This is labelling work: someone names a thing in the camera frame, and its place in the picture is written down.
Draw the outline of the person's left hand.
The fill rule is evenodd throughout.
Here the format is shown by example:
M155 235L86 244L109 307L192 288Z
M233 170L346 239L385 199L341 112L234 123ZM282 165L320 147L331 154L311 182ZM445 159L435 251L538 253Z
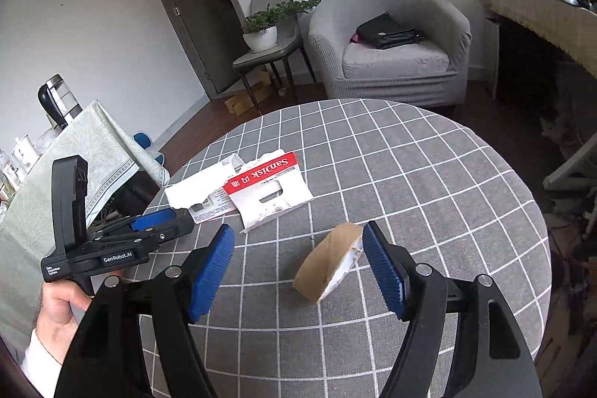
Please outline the person's left hand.
M78 329L73 308L86 312L93 302L81 287L70 280L44 283L41 306L33 333L44 350L61 365Z

